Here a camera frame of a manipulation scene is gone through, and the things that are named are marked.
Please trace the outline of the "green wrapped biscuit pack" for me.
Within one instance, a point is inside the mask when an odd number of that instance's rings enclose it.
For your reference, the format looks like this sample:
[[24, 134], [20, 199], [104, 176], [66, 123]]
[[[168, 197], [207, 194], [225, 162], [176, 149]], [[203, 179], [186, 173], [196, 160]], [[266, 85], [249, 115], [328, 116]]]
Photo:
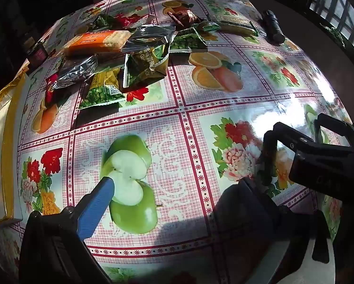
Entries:
[[259, 35], [255, 25], [245, 17], [234, 17], [231, 15], [216, 15], [214, 21], [221, 27], [225, 33], [232, 33], [242, 36]]

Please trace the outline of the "yellow-rimmed white cardboard tray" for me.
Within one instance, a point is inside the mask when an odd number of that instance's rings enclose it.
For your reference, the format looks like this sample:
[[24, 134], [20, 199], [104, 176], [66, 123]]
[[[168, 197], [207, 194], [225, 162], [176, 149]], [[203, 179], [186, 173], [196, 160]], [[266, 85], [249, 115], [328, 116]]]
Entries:
[[18, 190], [18, 137], [29, 78], [22, 72], [0, 91], [0, 225], [22, 220]]

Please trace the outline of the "dark green small packets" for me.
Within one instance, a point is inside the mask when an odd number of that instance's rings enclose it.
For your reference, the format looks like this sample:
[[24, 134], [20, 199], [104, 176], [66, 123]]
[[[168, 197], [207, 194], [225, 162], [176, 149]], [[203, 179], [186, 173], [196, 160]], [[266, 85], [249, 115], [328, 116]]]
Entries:
[[98, 15], [93, 23], [90, 25], [90, 31], [102, 31], [110, 30], [115, 22], [115, 19], [111, 15]]

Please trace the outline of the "black flashlight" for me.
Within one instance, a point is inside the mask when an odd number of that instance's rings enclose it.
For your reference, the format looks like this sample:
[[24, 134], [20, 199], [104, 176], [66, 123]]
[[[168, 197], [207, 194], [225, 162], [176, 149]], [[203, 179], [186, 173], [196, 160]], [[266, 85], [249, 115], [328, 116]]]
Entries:
[[262, 13], [264, 27], [268, 38], [275, 44], [283, 44], [286, 40], [281, 27], [279, 26], [276, 15], [271, 10]]

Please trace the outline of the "red wrapped candy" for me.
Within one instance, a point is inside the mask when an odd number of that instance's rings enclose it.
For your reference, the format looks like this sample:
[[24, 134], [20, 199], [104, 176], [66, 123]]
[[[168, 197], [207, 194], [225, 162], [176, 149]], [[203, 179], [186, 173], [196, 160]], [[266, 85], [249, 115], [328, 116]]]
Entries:
[[130, 16], [125, 16], [122, 13], [116, 15], [114, 17], [115, 22], [118, 26], [121, 28], [138, 28], [139, 26], [142, 26], [143, 24], [147, 23], [149, 15], [138, 15], [136, 13], [133, 13]]

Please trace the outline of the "orange cracker package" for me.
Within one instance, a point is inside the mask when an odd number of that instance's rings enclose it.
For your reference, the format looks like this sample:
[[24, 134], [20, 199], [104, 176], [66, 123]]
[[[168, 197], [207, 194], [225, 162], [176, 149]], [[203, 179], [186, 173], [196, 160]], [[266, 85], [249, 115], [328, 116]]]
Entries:
[[95, 53], [119, 53], [131, 37], [128, 30], [83, 33], [73, 37], [60, 50], [65, 56]]

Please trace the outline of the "red candy packet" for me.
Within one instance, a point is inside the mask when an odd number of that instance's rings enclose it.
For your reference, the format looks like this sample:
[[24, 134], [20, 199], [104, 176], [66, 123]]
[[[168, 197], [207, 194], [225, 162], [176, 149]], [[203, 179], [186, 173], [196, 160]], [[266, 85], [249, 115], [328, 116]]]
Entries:
[[45, 106], [49, 107], [54, 103], [55, 100], [55, 89], [54, 89], [54, 83], [58, 79], [58, 73], [55, 72], [51, 76], [49, 76], [46, 79], [46, 89], [45, 89]]

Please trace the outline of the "silver foil snack bag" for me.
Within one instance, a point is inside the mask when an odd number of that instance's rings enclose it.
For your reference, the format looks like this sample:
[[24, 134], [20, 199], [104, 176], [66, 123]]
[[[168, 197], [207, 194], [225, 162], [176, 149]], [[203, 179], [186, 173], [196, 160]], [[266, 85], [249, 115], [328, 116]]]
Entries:
[[63, 89], [78, 82], [85, 82], [95, 72], [98, 66], [98, 57], [94, 54], [88, 57], [65, 60], [58, 72], [54, 89]]

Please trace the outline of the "floral fruit tablecloth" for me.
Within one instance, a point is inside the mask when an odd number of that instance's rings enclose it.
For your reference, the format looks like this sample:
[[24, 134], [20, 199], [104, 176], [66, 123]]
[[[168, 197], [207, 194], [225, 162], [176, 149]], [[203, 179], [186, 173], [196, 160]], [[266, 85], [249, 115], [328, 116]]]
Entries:
[[277, 121], [313, 136], [320, 113], [350, 117], [317, 66], [291, 41], [269, 45], [263, 35], [213, 32], [198, 63], [169, 60], [165, 77], [125, 94], [118, 112], [82, 121], [82, 87], [62, 105], [44, 133], [30, 123], [45, 79], [61, 62], [35, 72], [19, 133], [19, 202], [51, 213], [77, 204], [98, 183], [104, 155], [122, 136], [150, 160], [144, 200], [105, 212], [87, 246], [119, 283], [145, 272], [160, 283], [181, 275], [196, 283], [240, 283], [249, 262], [224, 257], [214, 206], [220, 195], [253, 173], [263, 134]]

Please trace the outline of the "brown red snack bag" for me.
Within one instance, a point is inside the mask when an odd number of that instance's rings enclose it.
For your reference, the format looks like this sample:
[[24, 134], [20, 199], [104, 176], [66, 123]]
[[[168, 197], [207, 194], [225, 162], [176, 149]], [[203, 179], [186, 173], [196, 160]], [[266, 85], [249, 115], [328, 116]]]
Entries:
[[167, 14], [174, 21], [177, 31], [191, 28], [195, 24], [202, 22], [191, 10], [181, 10], [174, 13], [168, 12]]

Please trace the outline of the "small green candy packet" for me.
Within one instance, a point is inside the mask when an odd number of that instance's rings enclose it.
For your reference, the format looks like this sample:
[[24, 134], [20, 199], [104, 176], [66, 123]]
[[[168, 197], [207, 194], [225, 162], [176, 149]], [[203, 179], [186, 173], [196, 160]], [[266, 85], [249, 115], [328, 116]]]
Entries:
[[196, 30], [202, 32], [220, 31], [221, 27], [213, 21], [202, 21], [196, 26]]

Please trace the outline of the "dark jar with pink label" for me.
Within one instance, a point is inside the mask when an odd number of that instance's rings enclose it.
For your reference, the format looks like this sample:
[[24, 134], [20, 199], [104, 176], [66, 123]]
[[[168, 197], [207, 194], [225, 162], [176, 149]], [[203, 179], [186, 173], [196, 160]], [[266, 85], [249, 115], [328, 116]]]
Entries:
[[27, 59], [29, 61], [29, 65], [33, 69], [39, 67], [48, 58], [48, 56], [49, 55], [46, 52], [42, 42], [36, 43], [27, 51]]

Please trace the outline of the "yellow green pea snack bag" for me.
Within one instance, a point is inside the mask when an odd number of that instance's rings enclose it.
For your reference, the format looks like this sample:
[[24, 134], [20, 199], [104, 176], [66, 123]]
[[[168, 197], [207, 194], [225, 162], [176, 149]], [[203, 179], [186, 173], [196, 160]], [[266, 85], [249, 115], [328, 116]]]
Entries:
[[87, 95], [79, 105], [79, 109], [111, 105], [122, 101], [125, 96], [119, 88], [119, 73], [120, 67], [109, 68], [96, 73], [90, 83]]

